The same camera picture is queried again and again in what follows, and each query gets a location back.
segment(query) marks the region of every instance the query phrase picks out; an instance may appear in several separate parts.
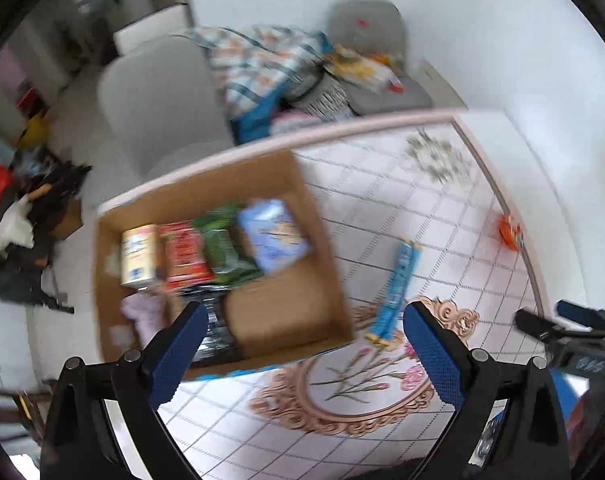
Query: cardboard box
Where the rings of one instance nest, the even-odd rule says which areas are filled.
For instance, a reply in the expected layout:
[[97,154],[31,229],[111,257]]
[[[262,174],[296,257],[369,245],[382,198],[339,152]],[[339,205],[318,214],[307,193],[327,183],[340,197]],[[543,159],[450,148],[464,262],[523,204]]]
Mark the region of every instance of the cardboard box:
[[246,360],[190,368],[185,377],[222,376],[282,365],[353,340],[349,310],[323,222],[295,156],[283,151],[194,174],[150,190],[99,217],[94,293],[106,361],[117,360],[128,344],[126,334],[134,334],[131,322],[120,312],[122,298],[134,290],[121,286],[119,268],[114,265],[122,232],[145,224],[193,219],[226,203],[257,198],[283,199],[313,251],[228,297],[228,325],[247,354]]
[[62,220],[52,231],[52,235],[58,240],[67,240],[78,229],[82,227],[82,208],[80,200],[72,198],[69,200],[67,211],[65,211]]

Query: snack bag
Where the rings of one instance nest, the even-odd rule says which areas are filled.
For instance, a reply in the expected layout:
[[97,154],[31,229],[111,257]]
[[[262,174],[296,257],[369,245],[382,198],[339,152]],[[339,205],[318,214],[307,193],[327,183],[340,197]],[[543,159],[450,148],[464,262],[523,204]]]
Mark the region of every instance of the snack bag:
[[237,214],[238,205],[230,204],[192,222],[204,239],[204,255],[215,274],[216,285],[236,287],[263,275],[233,236]]
[[167,288],[174,290],[215,279],[202,254],[201,234],[190,222],[162,225],[160,236],[165,240]]
[[276,272],[305,256],[310,245],[280,199],[262,200],[240,212],[238,223],[265,274]]

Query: pink cloth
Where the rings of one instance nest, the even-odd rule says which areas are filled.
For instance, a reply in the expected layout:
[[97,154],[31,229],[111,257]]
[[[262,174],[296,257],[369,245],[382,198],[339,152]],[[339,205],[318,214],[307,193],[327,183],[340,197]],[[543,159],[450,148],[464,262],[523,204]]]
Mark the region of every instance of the pink cloth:
[[136,292],[122,300],[120,310],[128,319],[134,321],[143,348],[160,330],[166,327],[165,303],[164,296],[146,292]]

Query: blue package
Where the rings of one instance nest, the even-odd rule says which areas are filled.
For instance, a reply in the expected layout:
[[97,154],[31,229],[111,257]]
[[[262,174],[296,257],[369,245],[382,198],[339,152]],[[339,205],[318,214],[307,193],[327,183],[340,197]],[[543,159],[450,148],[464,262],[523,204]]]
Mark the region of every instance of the blue package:
[[265,274],[288,266],[310,251],[282,200],[263,200],[243,209],[238,224],[254,249],[256,264]]

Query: yellow object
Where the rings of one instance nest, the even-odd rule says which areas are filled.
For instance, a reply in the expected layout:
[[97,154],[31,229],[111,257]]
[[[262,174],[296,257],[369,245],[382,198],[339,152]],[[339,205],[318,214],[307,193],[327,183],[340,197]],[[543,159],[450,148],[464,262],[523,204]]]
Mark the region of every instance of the yellow object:
[[372,92],[380,93],[395,79],[391,68],[365,56],[329,56],[329,60],[327,71],[331,75]]
[[158,226],[143,225],[122,233],[122,284],[144,288],[158,279]]
[[47,125],[42,112],[37,113],[26,122],[25,133],[18,141],[20,150],[35,148],[47,140],[49,137],[49,126]]

